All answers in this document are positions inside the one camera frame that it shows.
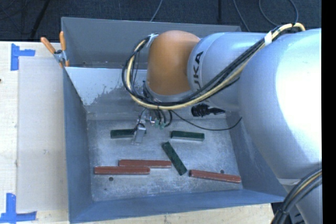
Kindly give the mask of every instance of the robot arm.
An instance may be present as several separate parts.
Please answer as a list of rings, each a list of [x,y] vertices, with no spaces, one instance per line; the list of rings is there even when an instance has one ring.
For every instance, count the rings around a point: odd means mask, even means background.
[[[301,24],[264,33],[215,33],[199,39],[168,31],[151,43],[143,93],[134,91],[127,61],[124,85],[152,110],[207,103],[236,111],[288,192],[273,224],[297,206],[306,224],[322,223],[321,29]]]

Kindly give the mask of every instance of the bin floor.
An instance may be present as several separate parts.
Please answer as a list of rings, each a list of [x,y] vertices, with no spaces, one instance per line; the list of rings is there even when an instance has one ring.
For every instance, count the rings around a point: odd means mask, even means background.
[[[226,120],[191,120],[205,128],[226,128]],[[88,137],[91,173],[91,193],[94,201],[156,196],[161,194],[193,193],[241,189],[241,184],[191,178],[188,172],[180,176],[171,168],[152,168],[149,175],[95,175],[95,166],[117,166],[120,159],[169,160],[161,144],[169,141],[188,170],[199,169],[239,175],[229,131],[206,131],[174,118],[163,130],[146,124],[146,135],[141,144],[133,138],[114,138],[111,130],[132,129],[136,119],[88,120]],[[171,139],[171,131],[201,132],[204,141]]]

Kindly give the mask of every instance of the wooden block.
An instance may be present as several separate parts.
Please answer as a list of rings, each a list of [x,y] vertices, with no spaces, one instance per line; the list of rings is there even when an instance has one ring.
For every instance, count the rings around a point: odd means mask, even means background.
[[[172,139],[180,139],[180,140],[203,141],[204,140],[204,133],[172,131],[171,138]]]
[[[110,134],[112,139],[134,137],[134,129],[112,130]]]
[[[162,144],[163,150],[166,152],[168,158],[172,161],[172,164],[176,168],[180,176],[187,172],[187,168],[182,163],[180,157],[177,155],[176,151],[169,142]]]
[[[96,175],[148,175],[150,168],[145,166],[96,166]]]
[[[146,159],[121,159],[119,166],[147,166],[150,168],[171,168],[171,161],[146,160]]]
[[[241,177],[236,175],[227,175],[222,173],[207,172],[201,170],[190,170],[189,176],[201,179],[210,179],[216,181],[224,181],[230,183],[240,183]]]

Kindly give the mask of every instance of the green bar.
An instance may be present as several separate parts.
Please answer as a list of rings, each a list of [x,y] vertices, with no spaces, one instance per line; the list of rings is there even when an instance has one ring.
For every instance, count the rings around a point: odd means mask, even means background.
[[[127,138],[134,136],[134,129],[112,130],[111,138]]]
[[[162,144],[162,148],[166,152],[168,158],[171,160],[179,175],[182,176],[185,174],[187,172],[187,168],[182,163],[180,157],[177,155],[172,145],[169,142],[165,142]]]
[[[172,131],[171,138],[172,139],[182,139],[182,140],[203,141],[204,140],[204,133]]]

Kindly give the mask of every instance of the gray bin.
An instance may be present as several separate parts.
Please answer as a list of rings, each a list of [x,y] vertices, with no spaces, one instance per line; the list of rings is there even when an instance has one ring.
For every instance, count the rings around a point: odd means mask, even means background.
[[[133,22],[85,18],[61,19],[70,67],[64,68],[64,107],[69,221],[111,220],[205,209],[281,202],[278,183],[244,128],[244,119],[229,131],[200,130],[177,117],[166,129],[148,124],[139,145],[131,138],[111,139],[112,129],[130,129],[142,108],[121,83],[121,68],[133,47],[149,34],[183,30],[200,38],[237,26]],[[145,78],[142,52],[138,83]],[[238,113],[196,120],[190,108],[178,113],[210,129],[233,126]],[[205,140],[173,140],[173,130],[202,132]],[[95,175],[94,166],[115,166],[119,159],[168,160],[161,144],[170,141],[186,168],[239,175],[240,184],[180,176],[174,166],[149,175]]]

